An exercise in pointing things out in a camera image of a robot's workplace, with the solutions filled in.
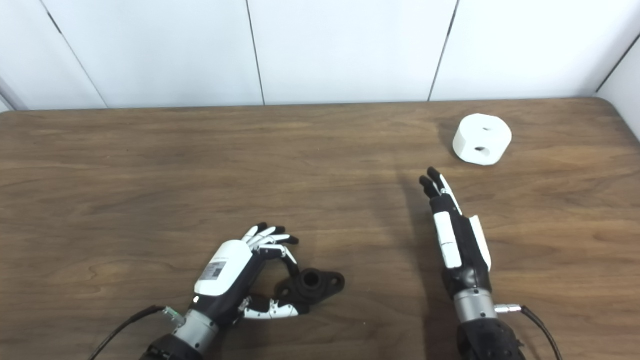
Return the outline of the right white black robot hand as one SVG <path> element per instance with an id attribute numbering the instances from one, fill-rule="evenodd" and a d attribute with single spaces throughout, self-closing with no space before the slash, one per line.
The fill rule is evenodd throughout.
<path id="1" fill-rule="evenodd" d="M 430 166 L 419 183 L 429 198 L 448 296 L 474 289 L 493 292 L 492 260 L 479 217 L 463 214 L 446 178 L 436 168 Z"/>

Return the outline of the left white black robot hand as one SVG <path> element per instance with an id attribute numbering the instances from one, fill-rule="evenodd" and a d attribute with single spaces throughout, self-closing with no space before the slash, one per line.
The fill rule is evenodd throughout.
<path id="1" fill-rule="evenodd" d="M 224 242 L 196 281 L 189 309 L 220 328 L 243 318 L 271 321 L 299 316 L 300 311 L 292 304 L 250 294 L 270 260 L 282 260 L 291 276 L 300 273 L 287 247 L 298 243 L 299 239 L 287 234 L 285 227 L 270 227 L 265 222 L 251 227 L 240 239 Z"/>

